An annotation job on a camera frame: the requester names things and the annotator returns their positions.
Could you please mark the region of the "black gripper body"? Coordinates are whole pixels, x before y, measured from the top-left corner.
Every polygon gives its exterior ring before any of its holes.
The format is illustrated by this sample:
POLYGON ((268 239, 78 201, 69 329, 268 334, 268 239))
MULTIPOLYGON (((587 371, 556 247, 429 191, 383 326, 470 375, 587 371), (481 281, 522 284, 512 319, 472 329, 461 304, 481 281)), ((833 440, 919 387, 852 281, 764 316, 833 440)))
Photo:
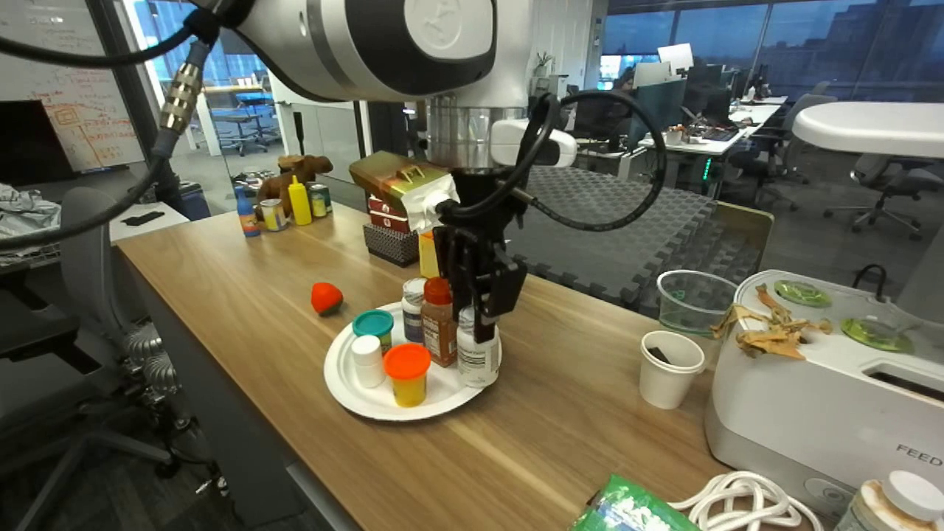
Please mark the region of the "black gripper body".
POLYGON ((472 307, 472 284, 488 284, 489 312, 506 316, 517 307, 525 266, 509 254, 506 228, 519 222, 525 204, 506 191, 509 172, 454 172, 461 201, 441 204, 442 229, 451 229, 461 250, 458 307, 472 307))

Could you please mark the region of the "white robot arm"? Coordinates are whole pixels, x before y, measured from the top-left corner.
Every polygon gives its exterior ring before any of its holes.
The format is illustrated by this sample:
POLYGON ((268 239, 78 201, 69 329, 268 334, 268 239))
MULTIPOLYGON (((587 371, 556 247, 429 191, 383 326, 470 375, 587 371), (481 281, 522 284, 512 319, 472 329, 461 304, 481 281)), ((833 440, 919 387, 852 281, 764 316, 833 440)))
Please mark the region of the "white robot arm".
POLYGON ((454 310, 492 340, 525 269, 506 228, 553 135, 556 101, 528 95, 537 0, 193 0, 233 30, 295 95, 426 101, 429 160, 458 183, 438 204, 454 310))

